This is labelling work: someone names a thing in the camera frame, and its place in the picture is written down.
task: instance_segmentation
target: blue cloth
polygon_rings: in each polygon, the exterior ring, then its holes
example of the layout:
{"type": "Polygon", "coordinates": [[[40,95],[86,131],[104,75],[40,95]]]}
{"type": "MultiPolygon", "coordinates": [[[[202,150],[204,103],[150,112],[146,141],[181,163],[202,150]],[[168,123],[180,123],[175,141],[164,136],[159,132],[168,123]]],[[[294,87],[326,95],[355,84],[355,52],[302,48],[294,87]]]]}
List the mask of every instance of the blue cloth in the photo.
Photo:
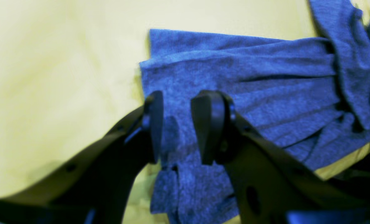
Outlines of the blue cloth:
{"type": "Polygon", "coordinates": [[[201,165],[190,99],[229,94],[268,140],[311,170],[370,141],[370,25],[349,0],[310,0],[323,37],[261,37],[150,30],[140,63],[145,95],[164,93],[162,171],[152,213],[171,223],[223,223],[239,211],[222,166],[201,165]]]}

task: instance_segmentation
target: yellow table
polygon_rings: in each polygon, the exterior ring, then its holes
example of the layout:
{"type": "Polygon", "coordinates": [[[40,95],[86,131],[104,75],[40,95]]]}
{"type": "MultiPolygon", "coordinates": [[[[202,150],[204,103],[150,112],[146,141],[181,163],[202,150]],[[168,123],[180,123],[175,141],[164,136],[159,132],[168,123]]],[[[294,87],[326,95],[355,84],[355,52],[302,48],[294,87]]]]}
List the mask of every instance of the yellow table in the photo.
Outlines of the yellow table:
{"type": "MultiPolygon", "coordinates": [[[[357,2],[367,23],[370,0],[357,2]]],[[[138,62],[149,57],[150,28],[317,35],[306,0],[0,0],[0,197],[40,180],[142,104],[138,62]]],[[[331,177],[369,151],[317,173],[331,177]]],[[[123,223],[167,222],[149,214],[158,170],[138,175],[123,223]]]]}

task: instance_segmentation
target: screw hole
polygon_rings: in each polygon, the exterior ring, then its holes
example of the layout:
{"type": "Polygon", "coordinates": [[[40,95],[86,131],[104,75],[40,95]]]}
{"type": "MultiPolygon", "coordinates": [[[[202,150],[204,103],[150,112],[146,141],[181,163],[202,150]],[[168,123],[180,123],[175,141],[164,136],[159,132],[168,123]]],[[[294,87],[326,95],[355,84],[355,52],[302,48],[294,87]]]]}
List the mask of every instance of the screw hole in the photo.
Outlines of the screw hole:
{"type": "Polygon", "coordinates": [[[246,197],[249,206],[253,210],[256,215],[261,214],[261,201],[258,196],[258,193],[254,187],[247,187],[246,189],[246,197]]]}
{"type": "Polygon", "coordinates": [[[77,166],[75,164],[70,164],[66,167],[66,172],[68,173],[71,173],[73,172],[75,169],[77,168],[77,166]]]}

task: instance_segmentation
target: blue fabric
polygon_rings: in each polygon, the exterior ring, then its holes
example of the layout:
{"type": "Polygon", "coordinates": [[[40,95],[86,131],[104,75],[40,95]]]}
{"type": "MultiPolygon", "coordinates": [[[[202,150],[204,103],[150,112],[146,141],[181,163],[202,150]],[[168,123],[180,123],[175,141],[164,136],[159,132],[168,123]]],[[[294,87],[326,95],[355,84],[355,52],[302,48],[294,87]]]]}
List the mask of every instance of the blue fabric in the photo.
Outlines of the blue fabric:
{"type": "Polygon", "coordinates": [[[190,99],[221,90],[268,140],[312,170],[370,141],[370,25],[349,0],[310,0],[323,37],[261,37],[150,30],[140,63],[145,95],[164,93],[162,171],[152,213],[171,223],[223,223],[238,214],[222,166],[201,165],[190,99]]]}

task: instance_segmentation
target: black plastic part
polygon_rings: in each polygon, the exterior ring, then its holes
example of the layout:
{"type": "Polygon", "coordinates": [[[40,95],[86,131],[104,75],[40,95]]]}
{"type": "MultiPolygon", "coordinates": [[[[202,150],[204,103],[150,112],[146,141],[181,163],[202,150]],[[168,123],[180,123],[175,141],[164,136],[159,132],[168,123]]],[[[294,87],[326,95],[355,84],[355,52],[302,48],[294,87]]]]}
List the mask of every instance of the black plastic part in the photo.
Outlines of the black plastic part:
{"type": "Polygon", "coordinates": [[[370,200],[320,180],[264,139],[236,113],[228,95],[202,91],[192,100],[192,117],[202,160],[224,165],[242,223],[336,223],[342,215],[347,217],[337,223],[370,219],[370,200]]]}
{"type": "Polygon", "coordinates": [[[211,165],[224,130],[224,100],[215,92],[202,91],[191,100],[191,108],[202,164],[211,165]]]}
{"type": "Polygon", "coordinates": [[[49,176],[0,198],[0,222],[121,223],[135,177],[158,160],[162,122],[163,98],[157,91],[49,176]]]}

